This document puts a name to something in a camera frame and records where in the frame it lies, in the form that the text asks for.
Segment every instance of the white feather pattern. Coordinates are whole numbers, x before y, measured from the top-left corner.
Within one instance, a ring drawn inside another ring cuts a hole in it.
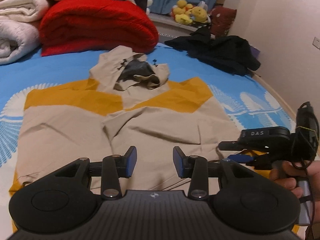
[[[246,113],[246,109],[239,102],[234,100],[231,96],[222,92],[214,85],[208,85],[211,93],[219,101],[221,106],[226,110],[231,121],[233,121],[239,130],[245,129],[240,120],[237,118],[240,114]]]
[[[15,93],[5,104],[0,113],[0,167],[17,151],[23,108],[28,93],[33,89],[45,89],[56,85],[43,83],[25,88]]]
[[[240,98],[250,112],[259,110],[273,110],[273,108],[260,98],[247,92],[241,92]]]
[[[265,92],[264,98],[276,110],[276,113],[279,115],[281,121],[284,123],[284,126],[287,127],[291,132],[294,132],[296,126],[295,122],[281,108],[278,101],[269,92]]]

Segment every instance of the electrical outlet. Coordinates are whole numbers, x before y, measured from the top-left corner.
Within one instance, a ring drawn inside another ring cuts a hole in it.
[[[319,38],[315,37],[312,44],[316,48],[320,49],[320,39]]]

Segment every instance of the folded towel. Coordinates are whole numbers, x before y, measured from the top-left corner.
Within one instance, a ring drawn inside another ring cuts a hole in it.
[[[39,44],[39,32],[33,25],[0,20],[0,65],[18,60]]]
[[[42,56],[124,45],[150,52],[158,31],[146,13],[130,1],[63,0],[41,21]]]
[[[0,19],[34,22],[49,9],[47,0],[0,0]]]

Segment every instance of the finger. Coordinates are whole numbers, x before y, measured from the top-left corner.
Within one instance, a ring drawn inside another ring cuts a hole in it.
[[[303,189],[300,187],[296,187],[295,189],[291,190],[291,192],[295,194],[297,198],[301,198],[303,195]]]
[[[292,166],[290,162],[283,162],[282,168],[284,169],[285,173],[289,176],[299,176],[305,177],[306,173],[303,170],[297,170],[295,167]],[[311,165],[307,168],[309,176],[313,176],[320,172],[320,161],[314,161]]]
[[[316,211],[315,211],[314,223],[320,223],[320,202],[316,201],[315,206],[316,206]]]
[[[295,178],[277,179],[275,183],[285,187],[288,190],[292,190],[297,186],[297,181]]]
[[[269,174],[269,179],[272,181],[275,181],[278,178],[279,178],[279,170],[272,169]]]

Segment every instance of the hand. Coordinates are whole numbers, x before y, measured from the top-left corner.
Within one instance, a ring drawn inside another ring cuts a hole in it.
[[[306,177],[305,171],[297,170],[292,166],[290,162],[284,161],[282,163],[282,168],[284,169],[285,173],[289,176],[299,176],[299,177]],[[314,223],[320,222],[320,161],[314,161],[308,167],[308,174],[310,176],[310,183],[313,191],[313,196],[315,200],[315,219]],[[302,197],[303,190],[297,186],[297,182],[295,178],[286,178],[286,179],[279,179],[279,170],[272,169],[269,175],[269,179],[274,181],[275,183],[285,187],[286,189],[290,190],[293,194],[297,196],[297,198]]]

